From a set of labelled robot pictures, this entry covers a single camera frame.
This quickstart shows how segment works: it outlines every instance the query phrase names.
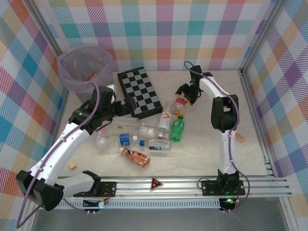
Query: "warning triangle sign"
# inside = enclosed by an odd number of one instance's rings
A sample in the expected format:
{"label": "warning triangle sign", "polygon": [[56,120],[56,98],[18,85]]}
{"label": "warning triangle sign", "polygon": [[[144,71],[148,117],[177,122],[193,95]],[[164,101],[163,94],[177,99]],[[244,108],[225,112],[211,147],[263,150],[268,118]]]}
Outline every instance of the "warning triangle sign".
{"label": "warning triangle sign", "polygon": [[158,179],[156,178],[152,178],[152,183],[151,183],[151,190],[154,190],[160,186],[163,186],[164,184],[162,182],[160,182]]}

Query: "green soda bottle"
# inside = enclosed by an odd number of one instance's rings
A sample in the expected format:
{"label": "green soda bottle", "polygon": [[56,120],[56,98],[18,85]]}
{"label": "green soda bottle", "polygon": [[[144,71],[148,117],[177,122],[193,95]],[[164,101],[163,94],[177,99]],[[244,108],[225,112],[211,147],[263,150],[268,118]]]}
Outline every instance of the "green soda bottle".
{"label": "green soda bottle", "polygon": [[184,115],[179,114],[178,118],[173,122],[170,139],[174,142],[179,142],[182,138],[182,132],[184,129],[183,118],[184,118]]}

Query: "purple cable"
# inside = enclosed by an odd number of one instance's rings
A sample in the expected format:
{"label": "purple cable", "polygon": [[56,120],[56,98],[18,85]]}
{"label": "purple cable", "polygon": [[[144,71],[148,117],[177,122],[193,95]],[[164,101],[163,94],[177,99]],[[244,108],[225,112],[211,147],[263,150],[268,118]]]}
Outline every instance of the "purple cable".
{"label": "purple cable", "polygon": [[246,197],[244,198],[243,202],[242,202],[238,207],[236,207],[235,209],[233,209],[233,211],[235,211],[235,210],[237,210],[242,204],[244,204],[244,202],[247,200],[247,198],[248,198],[248,196],[249,196],[249,193],[250,193],[250,182],[249,182],[249,179],[248,179],[248,177],[247,177],[246,175],[244,175],[244,174],[235,166],[235,164],[233,163],[232,155],[231,155],[231,132],[234,131],[234,130],[237,128],[237,126],[239,125],[239,123],[240,123],[240,111],[239,111],[239,108],[238,108],[236,102],[234,101],[234,99],[233,99],[230,95],[226,94],[215,82],[212,82],[212,80],[211,80],[209,77],[204,76],[204,75],[202,75],[202,74],[200,74],[200,73],[198,73],[198,72],[196,72],[196,71],[191,70],[191,69],[186,65],[186,63],[189,63],[189,64],[192,65],[192,66],[194,66],[194,65],[193,65],[190,61],[184,61],[184,66],[185,66],[190,72],[192,72],[192,73],[194,73],[194,74],[197,74],[197,75],[200,75],[200,76],[206,78],[208,81],[210,81],[210,82],[215,86],[215,88],[216,88],[217,90],[220,91],[221,94],[227,96],[227,97],[231,100],[232,104],[234,105],[234,108],[235,108],[235,111],[236,111],[236,114],[237,114],[237,115],[236,115],[236,116],[237,116],[236,124],[234,125],[233,128],[231,128],[231,129],[229,130],[229,142],[228,142],[229,160],[231,161],[231,163],[232,163],[233,167],[235,168],[235,170],[238,171],[238,173],[241,174],[241,175],[246,179],[247,184],[248,184],[248,191],[247,191]]}
{"label": "purple cable", "polygon": [[[97,98],[96,99],[99,99],[100,98],[100,90],[98,88],[98,85],[97,83],[92,80],[92,83],[93,85],[95,86],[96,88],[96,92],[97,92]],[[85,125],[94,115],[94,113],[96,112],[97,108],[98,108],[98,104],[99,104],[99,100],[96,100],[96,104],[95,104],[95,107],[92,111],[92,113],[89,115],[89,117],[83,121],[80,125],[78,125],[76,128],[74,128],[73,130],[71,130],[66,136],[64,136],[64,140],[66,140],[71,134],[73,134],[75,131],[77,131],[79,128],[81,128],[83,125]],[[47,154],[47,156],[45,157],[45,159],[43,160],[43,162],[41,163],[41,165],[39,166],[40,169],[43,169],[43,167],[45,166],[46,162],[48,161],[48,159],[51,157],[51,155],[54,153],[54,151],[63,143],[63,140],[60,140],[58,143],[55,144],[55,146],[51,149],[51,151]],[[21,209],[20,209],[20,212],[19,212],[19,215],[18,215],[18,219],[17,219],[17,222],[16,222],[16,228],[19,229],[20,227],[22,227],[26,221],[40,208],[40,206],[38,206],[34,211],[31,212],[31,214],[29,216],[27,216],[25,218],[25,220],[23,222],[20,222],[21,221],[21,218],[23,216],[23,213],[24,213],[24,209],[25,209],[25,206],[26,206],[26,202],[27,202],[27,199],[29,197],[29,194],[30,194],[30,191],[33,187],[33,184],[35,182],[35,180],[38,178],[41,170],[38,169],[37,172],[35,173],[32,181],[30,182],[29,186],[28,186],[28,189],[26,191],[26,194],[24,196],[24,200],[23,200],[23,203],[21,205]]]}

